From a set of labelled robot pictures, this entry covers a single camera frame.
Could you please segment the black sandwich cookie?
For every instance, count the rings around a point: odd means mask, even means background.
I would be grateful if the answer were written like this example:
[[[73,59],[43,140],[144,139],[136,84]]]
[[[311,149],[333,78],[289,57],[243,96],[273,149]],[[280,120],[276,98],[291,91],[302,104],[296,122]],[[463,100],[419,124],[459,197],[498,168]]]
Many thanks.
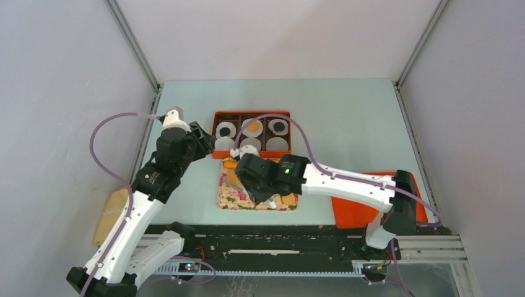
[[[219,134],[221,137],[230,137],[231,129],[229,127],[221,127]]]
[[[275,122],[273,125],[274,132],[277,133],[283,133],[286,130],[286,123],[283,122]]]

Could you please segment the floral rectangular tray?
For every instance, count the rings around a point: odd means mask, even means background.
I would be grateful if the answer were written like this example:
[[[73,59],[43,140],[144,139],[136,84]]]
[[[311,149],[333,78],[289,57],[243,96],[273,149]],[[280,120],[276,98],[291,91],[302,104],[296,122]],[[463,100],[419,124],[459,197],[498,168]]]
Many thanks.
[[[237,161],[232,158],[222,160],[217,196],[217,206],[220,209],[291,212],[298,208],[297,194],[276,194],[269,202],[255,205],[235,174],[236,165]]]

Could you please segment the orange cookie tin box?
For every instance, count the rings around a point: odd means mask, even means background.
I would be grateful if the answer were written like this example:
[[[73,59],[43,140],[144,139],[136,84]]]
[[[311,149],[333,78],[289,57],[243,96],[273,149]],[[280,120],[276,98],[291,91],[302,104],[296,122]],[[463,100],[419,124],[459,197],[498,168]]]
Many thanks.
[[[214,159],[230,156],[236,141],[252,145],[263,158],[279,158],[292,151],[292,127],[288,111],[218,111],[214,115],[212,134],[217,138]]]

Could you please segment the metal tongs white handle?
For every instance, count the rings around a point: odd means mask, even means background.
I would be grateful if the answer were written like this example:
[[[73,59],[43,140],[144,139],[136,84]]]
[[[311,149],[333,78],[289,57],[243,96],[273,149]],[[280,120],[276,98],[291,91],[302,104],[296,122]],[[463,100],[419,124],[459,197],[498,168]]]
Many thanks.
[[[255,205],[249,194],[241,187],[224,183],[219,187],[217,205],[224,210],[276,210],[277,204],[271,199]]]

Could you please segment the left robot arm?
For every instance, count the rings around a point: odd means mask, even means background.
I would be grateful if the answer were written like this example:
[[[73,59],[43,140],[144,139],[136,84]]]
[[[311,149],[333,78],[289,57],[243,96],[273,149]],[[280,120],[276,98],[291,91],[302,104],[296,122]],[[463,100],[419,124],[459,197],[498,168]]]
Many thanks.
[[[137,172],[124,210],[95,255],[66,280],[80,296],[136,296],[154,271],[196,250],[195,230],[173,222],[156,242],[134,255],[152,219],[181,184],[189,165],[214,151],[215,137],[197,122],[165,123],[150,160]]]

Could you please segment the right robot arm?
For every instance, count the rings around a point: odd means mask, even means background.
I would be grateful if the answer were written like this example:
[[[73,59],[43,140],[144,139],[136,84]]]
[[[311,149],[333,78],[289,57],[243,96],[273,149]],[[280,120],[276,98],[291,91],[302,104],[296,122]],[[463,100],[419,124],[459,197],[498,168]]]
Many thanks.
[[[395,176],[337,171],[298,155],[284,155],[273,161],[252,154],[240,158],[235,174],[255,205],[277,194],[316,194],[377,210],[360,242],[361,253],[369,259],[382,254],[397,235],[416,232],[417,196],[401,188]]]

